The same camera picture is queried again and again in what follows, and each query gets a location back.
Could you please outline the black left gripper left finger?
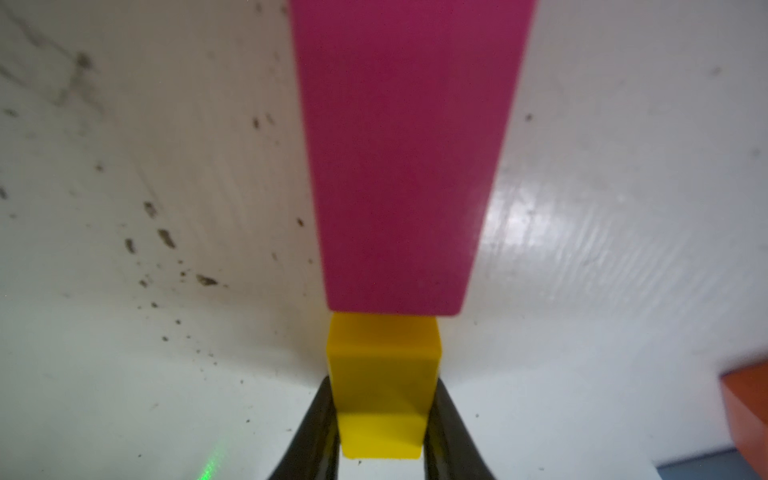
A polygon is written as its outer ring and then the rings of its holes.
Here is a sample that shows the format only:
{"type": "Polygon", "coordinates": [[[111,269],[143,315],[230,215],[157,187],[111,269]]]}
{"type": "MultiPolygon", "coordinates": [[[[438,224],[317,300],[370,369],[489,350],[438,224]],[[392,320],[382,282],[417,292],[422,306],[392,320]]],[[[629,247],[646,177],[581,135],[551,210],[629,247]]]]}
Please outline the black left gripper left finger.
{"type": "Polygon", "coordinates": [[[321,382],[311,405],[269,480],[337,480],[340,434],[331,380],[321,382]]]}

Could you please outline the dark pink block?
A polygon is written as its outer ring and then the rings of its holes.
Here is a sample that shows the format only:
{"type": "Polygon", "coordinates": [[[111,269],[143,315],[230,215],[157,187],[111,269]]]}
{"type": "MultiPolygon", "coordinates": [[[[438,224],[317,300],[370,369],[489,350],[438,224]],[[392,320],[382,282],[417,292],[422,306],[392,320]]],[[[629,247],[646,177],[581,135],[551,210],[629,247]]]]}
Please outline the dark pink block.
{"type": "Polygon", "coordinates": [[[531,1],[293,1],[327,304],[458,314],[531,1]]]}

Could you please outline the thin yellow block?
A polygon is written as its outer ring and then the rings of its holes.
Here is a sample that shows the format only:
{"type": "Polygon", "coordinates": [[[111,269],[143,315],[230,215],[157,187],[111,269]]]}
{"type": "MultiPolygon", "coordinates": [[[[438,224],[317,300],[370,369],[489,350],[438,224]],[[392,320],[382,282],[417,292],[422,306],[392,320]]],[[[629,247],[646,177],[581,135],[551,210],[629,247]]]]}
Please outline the thin yellow block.
{"type": "Polygon", "coordinates": [[[442,358],[437,318],[335,312],[326,356],[344,457],[418,459],[442,358]]]}

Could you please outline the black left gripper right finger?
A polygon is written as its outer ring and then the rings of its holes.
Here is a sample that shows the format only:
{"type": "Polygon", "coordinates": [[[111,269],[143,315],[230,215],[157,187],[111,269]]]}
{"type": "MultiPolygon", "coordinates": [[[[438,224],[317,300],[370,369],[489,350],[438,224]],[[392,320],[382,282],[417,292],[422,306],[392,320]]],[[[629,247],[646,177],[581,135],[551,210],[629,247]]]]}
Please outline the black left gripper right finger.
{"type": "Polygon", "coordinates": [[[424,470],[428,480],[495,479],[441,379],[424,437],[424,470]]]}

